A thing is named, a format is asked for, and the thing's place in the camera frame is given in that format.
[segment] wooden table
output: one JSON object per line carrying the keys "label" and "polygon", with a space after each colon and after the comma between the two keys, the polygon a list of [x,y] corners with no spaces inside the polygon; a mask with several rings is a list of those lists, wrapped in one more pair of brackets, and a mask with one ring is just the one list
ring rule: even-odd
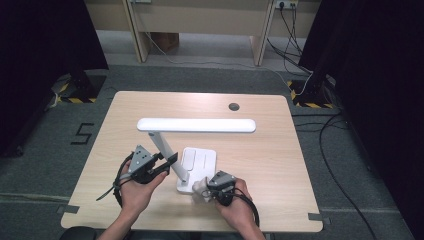
{"label": "wooden table", "polygon": [[[230,103],[240,106],[229,109]],[[264,232],[318,232],[321,221],[309,220],[319,214],[308,172],[283,96],[118,92],[106,115],[69,205],[76,214],[65,213],[62,226],[107,228],[120,207],[109,194],[96,202],[112,185],[119,165],[137,144],[156,153],[147,133],[139,132],[143,117],[251,118],[252,134],[164,133],[174,151],[185,147],[214,149],[217,171],[243,178],[256,204]],[[155,190],[149,207],[133,229],[172,231],[233,231],[214,204],[193,204],[191,196],[176,190],[177,176],[171,171]]]}

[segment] black cable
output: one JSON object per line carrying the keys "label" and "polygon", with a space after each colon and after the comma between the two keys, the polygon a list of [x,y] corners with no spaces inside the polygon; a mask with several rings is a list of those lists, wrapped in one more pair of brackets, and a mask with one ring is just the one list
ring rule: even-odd
{"label": "black cable", "polygon": [[322,158],[324,159],[324,163],[327,166],[328,172],[330,173],[331,177],[333,178],[334,182],[336,183],[336,185],[339,187],[340,191],[343,193],[343,195],[346,197],[346,199],[352,204],[352,206],[355,208],[355,210],[358,212],[359,216],[362,218],[362,220],[365,222],[365,224],[368,227],[368,230],[370,231],[373,239],[377,239],[373,229],[371,228],[371,225],[369,224],[369,222],[367,221],[367,219],[365,218],[365,216],[362,214],[361,210],[359,210],[358,206],[356,206],[356,204],[353,202],[353,200],[349,197],[349,195],[346,193],[346,191],[343,189],[343,187],[341,186],[341,184],[339,183],[339,181],[336,179],[333,171],[331,170],[330,165],[328,164],[327,158],[325,157],[324,154],[324,149],[322,147],[322,133],[324,132],[324,129],[326,127],[328,127],[329,123],[337,116],[339,116],[341,113],[338,113],[337,115],[332,116],[326,123],[325,125],[321,128],[321,131],[319,133],[319,148],[321,151],[321,155]]}
{"label": "black cable", "polygon": [[284,18],[284,15],[283,15],[283,10],[280,8],[280,15],[281,15],[281,18],[283,19],[283,22],[284,22],[284,25],[286,25],[286,28],[287,28],[287,31],[289,32],[289,34],[290,34],[290,37],[289,37],[289,42],[288,42],[288,44],[287,45],[290,45],[290,43],[293,45],[293,47],[296,49],[296,50],[298,50],[298,52],[301,52],[301,49],[300,49],[300,47],[299,47],[299,44],[297,44],[297,40],[296,40],[296,38],[293,36],[293,32],[292,32],[292,30],[290,30],[290,27],[289,27],[289,25],[287,24],[287,22],[286,22],[286,19]]}
{"label": "black cable", "polygon": [[[308,76],[311,74],[311,72],[310,72],[310,71],[308,71],[306,68],[304,68],[304,67],[302,67],[302,66],[299,66],[299,65],[298,65],[295,61],[293,61],[291,58],[287,57],[286,55],[287,55],[288,53],[285,53],[285,52],[283,52],[282,50],[280,50],[280,49],[278,49],[277,47],[275,47],[275,46],[271,43],[271,41],[270,41],[269,39],[267,39],[267,41],[268,41],[268,43],[270,44],[270,46],[273,48],[273,50],[275,51],[275,53],[277,53],[278,55],[280,55],[280,56],[284,59],[284,68],[286,69],[286,71],[287,71],[288,73],[293,74],[293,75],[296,75],[296,76],[301,76],[301,77],[308,77]],[[302,70],[303,72],[307,73],[308,75],[302,75],[302,74],[296,74],[296,73],[290,72],[290,71],[287,69],[287,66],[286,66],[285,61],[288,61],[290,64],[292,64],[293,66],[295,66],[295,67],[299,68],[300,70]]]}
{"label": "black cable", "polygon": [[292,9],[292,33],[294,36],[294,42],[297,46],[297,51],[300,56],[302,56],[302,49],[300,48],[299,44],[297,43],[297,36],[296,36],[296,18],[297,18],[297,9],[294,6],[291,6]]}
{"label": "black cable", "polygon": [[[333,123],[331,123],[330,125],[327,125],[327,126],[329,126],[329,127],[335,127],[335,128],[342,129],[342,130],[349,130],[349,128],[340,127],[340,126],[335,125],[336,123],[339,123],[339,122],[343,122],[343,120],[340,120],[340,121],[337,121],[337,122],[333,122]],[[301,123],[301,124],[296,124],[294,126],[295,127],[301,127],[301,126],[307,126],[307,125],[324,125],[325,126],[325,123],[318,123],[318,122]],[[321,131],[321,129],[316,129],[316,130],[296,130],[296,131],[297,132],[319,132],[319,131]]]}
{"label": "black cable", "polygon": [[341,112],[336,114],[293,114],[292,117],[333,117],[340,115]]}

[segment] desk lamp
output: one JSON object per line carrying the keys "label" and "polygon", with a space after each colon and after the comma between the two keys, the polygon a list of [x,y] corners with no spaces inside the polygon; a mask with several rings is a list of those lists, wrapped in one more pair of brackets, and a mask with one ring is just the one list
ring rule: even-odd
{"label": "desk lamp", "polygon": [[[192,133],[253,133],[256,123],[252,119],[186,119],[142,118],[137,123],[141,132],[148,132],[153,143],[165,159],[174,155],[162,132]],[[183,194],[193,193],[192,186],[205,177],[215,175],[216,152],[211,149],[187,147],[181,162],[171,165],[177,174],[177,190]]]}

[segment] person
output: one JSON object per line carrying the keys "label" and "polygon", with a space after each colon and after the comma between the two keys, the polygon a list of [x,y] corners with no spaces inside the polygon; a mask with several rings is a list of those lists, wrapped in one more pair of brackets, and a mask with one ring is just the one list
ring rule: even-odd
{"label": "person", "polygon": [[[127,173],[131,161],[128,161],[122,169],[121,174]],[[131,226],[138,216],[149,205],[153,191],[166,178],[167,173],[162,172],[148,184],[139,184],[129,181],[121,186],[122,209],[116,220],[100,235],[98,240],[121,240],[130,231]],[[236,188],[240,189],[249,199],[252,199],[243,179],[236,179]],[[262,231],[256,226],[250,207],[240,198],[234,197],[229,206],[222,206],[215,201],[218,212],[225,221],[245,240],[265,239]]]}

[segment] electrical socket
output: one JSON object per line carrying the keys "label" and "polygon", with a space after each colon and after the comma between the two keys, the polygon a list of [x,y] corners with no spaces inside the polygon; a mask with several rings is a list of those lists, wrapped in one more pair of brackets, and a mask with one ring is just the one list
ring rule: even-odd
{"label": "electrical socket", "polygon": [[285,1],[275,1],[275,8],[280,9],[280,3],[284,3],[283,9],[292,9],[297,8],[297,4],[299,3],[298,0],[285,0]]}

